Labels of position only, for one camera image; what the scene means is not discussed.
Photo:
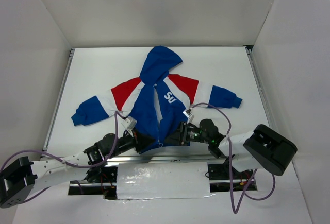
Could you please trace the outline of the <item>blue white red hooded jacket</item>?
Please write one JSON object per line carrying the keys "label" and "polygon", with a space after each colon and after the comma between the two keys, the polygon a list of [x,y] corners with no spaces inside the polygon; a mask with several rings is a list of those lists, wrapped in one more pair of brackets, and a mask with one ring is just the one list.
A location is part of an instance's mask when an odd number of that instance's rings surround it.
{"label": "blue white red hooded jacket", "polygon": [[139,77],[123,82],[105,93],[82,102],[71,117],[75,126],[91,125],[119,111],[136,121],[136,129],[155,142],[145,152],[173,134],[187,121],[183,111],[201,103],[217,108],[239,108],[242,99],[225,88],[171,74],[182,63],[181,57],[164,46],[148,53]]}

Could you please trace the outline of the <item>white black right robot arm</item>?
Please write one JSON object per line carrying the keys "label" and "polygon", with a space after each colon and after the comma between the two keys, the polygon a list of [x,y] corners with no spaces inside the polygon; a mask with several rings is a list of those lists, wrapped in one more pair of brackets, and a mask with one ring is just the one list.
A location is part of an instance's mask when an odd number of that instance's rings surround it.
{"label": "white black right robot arm", "polygon": [[266,125],[259,124],[245,134],[229,136],[221,134],[211,119],[203,119],[198,127],[182,122],[164,141],[170,146],[189,146],[191,142],[207,144],[211,155],[225,158],[224,172],[229,178],[262,168],[281,176],[298,151],[293,142]]}

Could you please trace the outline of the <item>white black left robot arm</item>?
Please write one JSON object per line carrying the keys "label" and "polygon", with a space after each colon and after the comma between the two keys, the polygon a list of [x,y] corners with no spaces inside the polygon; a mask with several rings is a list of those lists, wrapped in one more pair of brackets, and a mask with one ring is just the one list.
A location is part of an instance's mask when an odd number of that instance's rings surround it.
{"label": "white black left robot arm", "polygon": [[83,152],[65,158],[31,161],[20,157],[1,169],[1,208],[10,208],[28,200],[29,195],[60,183],[101,177],[106,161],[130,149],[142,153],[154,143],[154,138],[138,131],[121,138],[109,133]]}

